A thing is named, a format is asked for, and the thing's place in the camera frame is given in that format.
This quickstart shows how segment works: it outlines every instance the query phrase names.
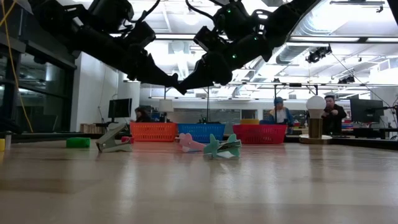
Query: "person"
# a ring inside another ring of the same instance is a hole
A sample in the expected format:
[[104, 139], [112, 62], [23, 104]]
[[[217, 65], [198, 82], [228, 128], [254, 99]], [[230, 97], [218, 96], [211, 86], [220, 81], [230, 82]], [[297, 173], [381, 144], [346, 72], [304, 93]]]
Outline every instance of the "person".
[[326, 108], [322, 114], [323, 134], [341, 133], [341, 120], [347, 117], [342, 106], [335, 103], [335, 97], [325, 96]]
[[151, 119], [149, 117], [149, 115], [147, 114], [147, 112], [143, 109], [143, 108], [136, 108], [134, 110], [136, 112], [136, 117], [137, 120], [136, 122], [151, 122]]
[[272, 109], [269, 114], [271, 120], [260, 121], [260, 124], [288, 124], [289, 126], [293, 126], [294, 119], [289, 109], [284, 107], [284, 99], [281, 97], [277, 97], [274, 99], [274, 106], [276, 107], [276, 119], [275, 120], [275, 109]]

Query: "table surface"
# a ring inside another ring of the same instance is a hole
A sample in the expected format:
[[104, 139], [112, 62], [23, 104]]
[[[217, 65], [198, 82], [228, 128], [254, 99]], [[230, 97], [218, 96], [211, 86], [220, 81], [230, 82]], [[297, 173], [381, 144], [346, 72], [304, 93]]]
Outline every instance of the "table surface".
[[244, 145], [239, 160], [209, 160], [175, 143], [109, 154], [64, 147], [0, 152], [0, 223], [398, 222], [393, 151]]

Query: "man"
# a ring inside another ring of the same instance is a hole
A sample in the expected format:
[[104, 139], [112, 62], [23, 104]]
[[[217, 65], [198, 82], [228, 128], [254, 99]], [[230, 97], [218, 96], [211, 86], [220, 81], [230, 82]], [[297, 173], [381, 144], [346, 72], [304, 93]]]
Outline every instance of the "man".
[[326, 108], [322, 114], [323, 134], [341, 133], [341, 120], [347, 117], [342, 106], [335, 103], [335, 97], [325, 96]]

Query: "ceiling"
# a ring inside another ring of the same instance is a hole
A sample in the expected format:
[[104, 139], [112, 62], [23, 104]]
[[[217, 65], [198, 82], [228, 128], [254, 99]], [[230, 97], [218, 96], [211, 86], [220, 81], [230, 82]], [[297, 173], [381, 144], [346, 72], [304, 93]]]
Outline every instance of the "ceiling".
[[[58, 0], [62, 4], [83, 4], [88, 7], [92, 0]], [[146, 21], [158, 34], [195, 34], [202, 26], [213, 27], [211, 21], [195, 12], [190, 12], [185, 0], [162, 0], [155, 11]], [[255, 9], [274, 11], [284, 0], [243, 0], [252, 13]], [[202, 11], [214, 14], [218, 6], [207, 0], [190, 0]], [[148, 10], [155, 1], [130, 1], [137, 19], [142, 11]], [[388, 4], [380, 5], [339, 5], [331, 4], [330, 0], [322, 0], [297, 25], [292, 35], [316, 36], [348, 36], [348, 37], [398, 37], [398, 26], [392, 16]], [[261, 58], [248, 63], [242, 70], [234, 72], [234, 81], [271, 82], [279, 78], [281, 82], [299, 83], [337, 83], [339, 78], [353, 72], [362, 82], [370, 82], [371, 73], [377, 72], [380, 64], [390, 64], [389, 60], [398, 57], [398, 44], [331, 44], [333, 55], [328, 55], [320, 62], [308, 64], [305, 57], [309, 51], [325, 44], [284, 45], [274, 49], [274, 56], [268, 63]], [[152, 54], [156, 64], [166, 73], [178, 73], [184, 79], [195, 66], [195, 62], [205, 53], [192, 41], [156, 40], [146, 49]], [[252, 90], [237, 91], [242, 86], [217, 87], [227, 89], [229, 96], [247, 91], [247, 95], [268, 94], [261, 86], [256, 85]]]

